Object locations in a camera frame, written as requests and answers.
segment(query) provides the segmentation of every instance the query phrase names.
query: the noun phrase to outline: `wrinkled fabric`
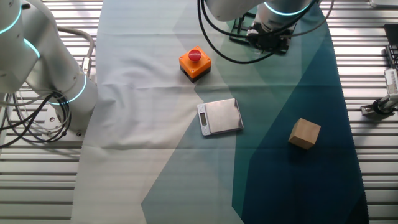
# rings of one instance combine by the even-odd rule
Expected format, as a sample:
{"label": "wrinkled fabric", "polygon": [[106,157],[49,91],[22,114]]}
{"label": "wrinkled fabric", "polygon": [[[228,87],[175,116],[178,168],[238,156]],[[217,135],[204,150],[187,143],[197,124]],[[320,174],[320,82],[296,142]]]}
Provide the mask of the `wrinkled fabric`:
{"label": "wrinkled fabric", "polygon": [[[293,38],[285,56],[236,65],[210,49],[196,6],[104,1],[99,99],[83,143],[72,223],[366,223],[327,25]],[[295,32],[323,18],[314,7]],[[226,55],[261,57],[205,27]],[[212,68],[192,83],[178,59],[197,45]],[[203,137],[197,104],[228,98],[238,100],[244,130]],[[321,125],[308,152],[287,142],[299,118]]]}

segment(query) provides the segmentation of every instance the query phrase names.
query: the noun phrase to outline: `small wooden block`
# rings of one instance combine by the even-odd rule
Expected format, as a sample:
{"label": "small wooden block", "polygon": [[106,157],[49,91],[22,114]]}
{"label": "small wooden block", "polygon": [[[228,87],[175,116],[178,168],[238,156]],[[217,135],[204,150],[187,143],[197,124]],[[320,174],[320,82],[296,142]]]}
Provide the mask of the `small wooden block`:
{"label": "small wooden block", "polygon": [[310,149],[315,145],[321,126],[300,118],[294,125],[289,142],[303,149]]}

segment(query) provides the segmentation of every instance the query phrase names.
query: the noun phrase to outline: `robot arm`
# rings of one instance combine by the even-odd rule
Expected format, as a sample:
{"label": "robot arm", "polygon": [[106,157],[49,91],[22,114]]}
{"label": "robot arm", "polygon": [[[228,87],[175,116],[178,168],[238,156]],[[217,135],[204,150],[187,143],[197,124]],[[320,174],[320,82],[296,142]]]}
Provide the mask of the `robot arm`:
{"label": "robot arm", "polygon": [[25,38],[19,1],[0,0],[0,92],[14,93],[40,58]]}
{"label": "robot arm", "polygon": [[278,16],[294,16],[310,2],[311,0],[206,0],[210,12],[219,21],[236,19],[255,6],[268,8],[269,14],[272,12]]}

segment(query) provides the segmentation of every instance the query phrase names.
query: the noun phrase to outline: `metal grating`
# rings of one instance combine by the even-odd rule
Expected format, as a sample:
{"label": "metal grating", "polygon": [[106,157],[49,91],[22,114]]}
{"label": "metal grating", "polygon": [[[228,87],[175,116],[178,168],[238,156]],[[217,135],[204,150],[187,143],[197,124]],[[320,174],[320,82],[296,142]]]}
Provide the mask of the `metal grating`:
{"label": "metal grating", "polygon": [[[102,1],[44,2],[60,26],[81,29],[96,39]],[[325,14],[329,6],[330,1],[322,2]],[[398,23],[398,11],[373,9],[368,0],[337,0],[328,20],[371,224],[398,224],[398,114],[373,122],[362,117],[359,109],[387,95],[387,60],[382,52],[388,44],[382,28],[385,23]],[[81,62],[88,43],[73,35],[60,35]],[[39,115],[40,122],[44,122],[46,110]],[[6,140],[14,137],[8,133]],[[70,224],[80,151],[81,142],[32,146],[24,141],[0,150],[0,223]]]}

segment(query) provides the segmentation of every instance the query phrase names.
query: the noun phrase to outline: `metal slat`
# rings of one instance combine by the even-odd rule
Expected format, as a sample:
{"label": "metal slat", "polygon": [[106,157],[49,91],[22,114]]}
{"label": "metal slat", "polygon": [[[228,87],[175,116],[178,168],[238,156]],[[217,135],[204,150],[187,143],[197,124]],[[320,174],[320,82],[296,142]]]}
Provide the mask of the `metal slat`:
{"label": "metal slat", "polygon": [[358,160],[361,162],[398,162],[398,154],[383,154],[383,155],[358,155]]}
{"label": "metal slat", "polygon": [[75,182],[0,181],[0,189],[75,189]]}
{"label": "metal slat", "polygon": [[78,162],[0,162],[2,174],[75,175]]}
{"label": "metal slat", "polygon": [[338,67],[340,77],[379,77],[384,78],[387,67]]}
{"label": "metal slat", "polygon": [[352,18],[366,18],[366,19],[398,19],[398,14],[395,10],[377,10],[369,7],[370,10],[333,10],[330,18],[352,19]]}
{"label": "metal slat", "polygon": [[0,221],[17,217],[69,220],[71,212],[72,205],[0,204]]}
{"label": "metal slat", "polygon": [[70,224],[70,220],[1,220],[1,224]]}
{"label": "metal slat", "polygon": [[[79,28],[79,29],[84,31],[84,32],[86,32],[86,33],[88,33],[89,35],[92,35],[93,37],[97,36],[97,27],[95,27],[95,28]],[[59,32],[59,34],[60,34],[61,38],[65,38],[65,37],[74,38],[74,37],[76,37],[73,34],[68,34],[68,33],[64,33],[64,32]]]}
{"label": "metal slat", "polygon": [[101,5],[91,5],[91,6],[85,6],[85,5],[77,5],[77,6],[49,6],[49,9],[53,12],[56,11],[98,11],[102,9],[102,4]]}
{"label": "metal slat", "polygon": [[[12,113],[10,118],[12,121],[19,120],[17,113]],[[44,119],[45,119],[45,113],[39,113],[36,117],[36,121],[44,121]]]}
{"label": "metal slat", "polygon": [[360,162],[359,166],[363,175],[398,175],[398,162]]}
{"label": "metal slat", "polygon": [[63,148],[46,148],[46,147],[41,147],[41,148],[23,148],[23,149],[18,149],[18,148],[7,148],[7,149],[2,149],[1,154],[6,155],[6,154],[69,154],[69,155],[79,155],[81,152],[81,149],[63,149]]}
{"label": "metal slat", "polygon": [[352,132],[354,135],[363,135],[363,136],[398,136],[398,129],[396,128],[389,128],[389,129],[364,129],[364,128],[353,128]]}
{"label": "metal slat", "polygon": [[354,142],[357,147],[391,147],[392,144],[398,145],[398,138],[397,136],[354,136]]}
{"label": "metal slat", "polygon": [[383,88],[344,88],[344,98],[348,99],[372,99],[376,100],[380,96],[386,96],[387,90]]}
{"label": "metal slat", "polygon": [[398,149],[364,148],[364,149],[356,149],[356,152],[358,153],[358,157],[362,155],[372,155],[374,157],[377,157],[380,154],[398,154]]}
{"label": "metal slat", "polygon": [[362,177],[365,182],[398,182],[398,176],[378,175],[378,176],[364,176]]}
{"label": "metal slat", "polygon": [[55,19],[99,19],[101,10],[95,11],[52,11]]}
{"label": "metal slat", "polygon": [[78,162],[80,155],[53,155],[53,154],[3,154],[0,155],[0,161],[54,161],[54,162]]}
{"label": "metal slat", "polygon": [[389,220],[372,220],[369,224],[398,224],[398,220],[396,221],[389,221]]}
{"label": "metal slat", "polygon": [[[372,98],[373,98],[372,100],[375,100],[375,99],[377,99],[377,96],[374,95],[374,97],[372,97]],[[374,123],[373,120],[362,116],[362,114],[361,114],[361,112],[359,110],[358,111],[349,111],[348,112],[348,117],[349,117],[349,120],[352,123]],[[386,117],[382,121],[380,121],[380,123],[396,123],[396,122],[398,122],[398,115],[397,114],[394,114],[392,116]]]}
{"label": "metal slat", "polygon": [[395,190],[367,190],[366,200],[368,204],[375,203],[398,203],[398,194]]}
{"label": "metal slat", "polygon": [[398,205],[368,205],[371,219],[393,219],[397,217]]}
{"label": "metal slat", "polygon": [[0,204],[4,203],[51,203],[72,204],[72,190],[4,190],[0,189]]}
{"label": "metal slat", "polygon": [[330,28],[332,37],[385,37],[386,33],[382,28]]}
{"label": "metal slat", "polygon": [[[13,132],[8,132],[6,136],[5,142],[12,141],[15,139],[16,136]],[[25,136],[25,138],[29,140],[35,141],[36,139],[33,138],[32,136]],[[38,147],[44,147],[47,149],[58,149],[58,148],[72,148],[75,149],[77,147],[81,147],[82,142],[54,142],[51,144],[33,144],[25,141],[18,141],[15,144],[11,145],[10,148],[38,148]]]}
{"label": "metal slat", "polygon": [[378,56],[384,55],[384,47],[335,47],[337,57],[340,56]]}
{"label": "metal slat", "polygon": [[[398,182],[364,182],[364,186],[365,189],[393,189],[388,193],[396,194],[396,189],[398,189]],[[374,201],[374,204],[385,203],[385,201],[382,201],[379,198],[375,199],[376,200]]]}

